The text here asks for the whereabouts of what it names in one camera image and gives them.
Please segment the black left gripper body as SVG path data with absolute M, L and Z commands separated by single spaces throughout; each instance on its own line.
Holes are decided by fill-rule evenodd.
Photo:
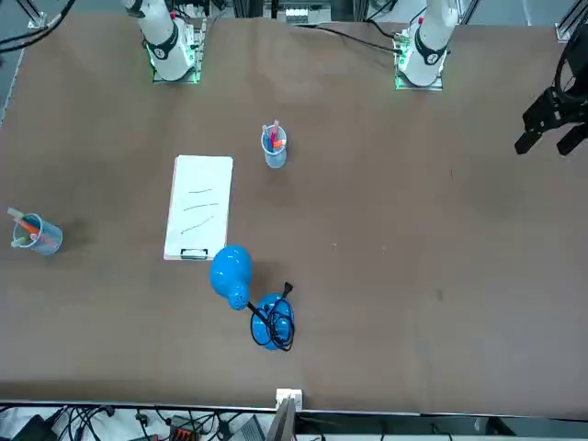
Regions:
M 553 104 L 552 125 L 587 121 L 586 90 L 568 89 L 558 92 L 556 89 L 552 89 L 550 95 Z

